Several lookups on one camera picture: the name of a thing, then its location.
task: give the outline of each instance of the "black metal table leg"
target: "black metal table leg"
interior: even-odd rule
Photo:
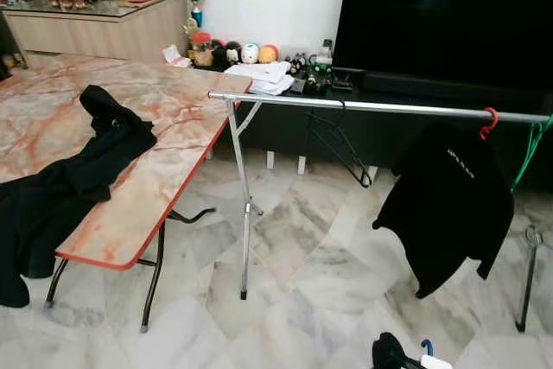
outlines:
[[[200,211],[196,216],[194,216],[192,219],[185,218],[180,213],[176,212],[175,210],[172,210],[169,212],[169,215],[167,215],[168,219],[172,220],[179,220],[180,222],[183,222],[185,224],[193,224],[197,220],[199,220],[202,216],[204,216],[206,213],[215,212],[216,209],[214,207],[210,207],[208,209],[204,209],[203,211]]]
[[[69,260],[67,258],[62,258],[60,265],[58,265],[58,268],[54,273],[54,277],[52,278],[52,282],[50,283],[50,289],[48,290],[48,295],[46,296],[46,301],[44,302],[44,307],[48,309],[50,309],[54,304],[55,289],[58,287],[58,282],[60,281],[61,273],[63,272],[64,269],[66,269],[68,262]]]
[[[159,233],[157,234],[157,259],[156,259],[156,265],[154,269],[154,276],[152,277],[152,282],[149,285],[148,296],[146,297],[146,304],[144,304],[142,326],[140,327],[141,333],[146,333],[148,331],[149,310],[152,307],[152,300],[154,300],[154,293],[156,292],[157,280],[159,279],[159,275],[162,271],[164,242],[165,242],[165,221],[163,221],[162,226],[159,228]]]

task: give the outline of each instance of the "white tile floor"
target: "white tile floor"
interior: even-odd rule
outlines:
[[[29,281],[25,309],[0,308],[0,367],[18,368],[367,368],[383,331],[408,354],[430,338],[456,369],[553,368],[553,264],[541,250],[526,335],[514,315],[524,245],[508,238],[487,281],[466,263],[444,287],[420,301],[401,243],[369,224],[393,185],[378,172],[363,189],[339,165],[310,164],[248,151],[251,192],[265,215],[251,235],[248,300],[238,299],[242,255],[240,187],[232,153],[218,148],[169,222],[162,275],[150,317],[139,333],[150,268],[127,272],[72,264],[52,309],[42,304],[49,279]],[[512,235],[524,229],[524,201]],[[540,206],[551,210],[550,200]],[[153,257],[155,244],[147,255]]]

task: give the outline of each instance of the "television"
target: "television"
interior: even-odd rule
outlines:
[[[398,92],[553,90],[553,0],[343,0],[338,69]]]

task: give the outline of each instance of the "rack leg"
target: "rack leg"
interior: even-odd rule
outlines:
[[[48,295],[46,296],[46,301],[44,303],[44,307],[46,307],[47,309],[50,309],[54,305],[55,289],[58,287],[61,273],[64,269],[66,269],[68,262],[69,260],[67,258],[63,258],[54,273],[54,277],[52,278],[52,282],[50,283],[50,289],[48,290]]]
[[[146,304],[144,304],[144,312],[142,317],[142,326],[140,327],[140,333],[146,333],[148,331],[149,310],[152,307],[152,301],[154,300],[154,294],[156,293],[157,280],[159,279],[159,275],[162,272],[164,242],[165,222],[162,223],[162,226],[159,228],[159,233],[157,234],[156,265],[154,269],[154,276],[152,277],[152,282],[149,285],[148,296],[146,297]]]
[[[531,243],[528,249],[528,260],[526,263],[526,280],[523,285],[523,295],[520,302],[520,311],[518,319],[515,322],[517,330],[524,333],[526,330],[526,317],[528,315],[528,306],[530,305],[530,294],[532,291],[532,281],[534,278],[534,270],[536,269],[536,254],[538,244]]]
[[[238,175],[242,184],[242,195],[244,197],[244,252],[242,263],[242,285],[240,289],[240,299],[245,300],[248,295],[248,257],[250,255],[250,227],[251,227],[251,211],[257,215],[263,215],[263,211],[253,203],[250,196],[250,188],[248,187],[248,178],[245,174],[244,159],[242,157],[242,146],[240,145],[240,135],[236,124],[236,114],[234,111],[234,103],[231,99],[226,101],[226,109],[228,112],[228,121],[231,126],[232,145],[234,146],[234,155],[236,156],[236,164],[238,166]]]
[[[242,288],[240,299],[245,300],[248,296],[248,260],[250,257],[250,226],[251,226],[251,203],[244,206],[244,255],[242,258]]]

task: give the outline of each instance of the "black jacket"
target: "black jacket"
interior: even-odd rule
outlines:
[[[51,276],[55,248],[96,202],[110,199],[109,185],[119,172],[156,143],[152,123],[99,86],[88,86],[80,103],[92,115],[96,132],[85,148],[36,175],[0,184],[1,305],[29,303],[20,275]]]
[[[489,142],[446,124],[427,129],[394,169],[400,174],[377,220],[401,239],[423,298],[466,257],[487,278],[513,215]]]

